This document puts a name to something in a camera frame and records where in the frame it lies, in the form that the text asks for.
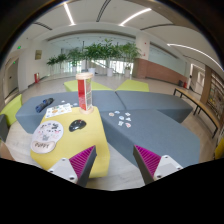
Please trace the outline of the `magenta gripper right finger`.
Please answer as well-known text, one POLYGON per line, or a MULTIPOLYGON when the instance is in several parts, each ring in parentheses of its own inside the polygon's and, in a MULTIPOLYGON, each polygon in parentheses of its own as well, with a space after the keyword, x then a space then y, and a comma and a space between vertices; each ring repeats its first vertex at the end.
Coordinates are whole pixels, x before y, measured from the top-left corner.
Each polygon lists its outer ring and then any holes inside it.
POLYGON ((138 145, 134 146, 133 155, 145 184, 152 183, 182 169, 169 155, 159 156, 138 145))

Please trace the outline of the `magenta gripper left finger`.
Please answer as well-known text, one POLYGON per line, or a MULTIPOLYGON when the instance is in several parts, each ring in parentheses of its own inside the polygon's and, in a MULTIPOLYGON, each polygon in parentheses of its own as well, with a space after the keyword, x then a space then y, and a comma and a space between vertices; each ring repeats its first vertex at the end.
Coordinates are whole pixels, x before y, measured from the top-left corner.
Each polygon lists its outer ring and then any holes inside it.
POLYGON ((96 147, 91 146, 70 159, 60 159, 49 169, 49 172, 78 186, 85 187, 96 157, 96 147))

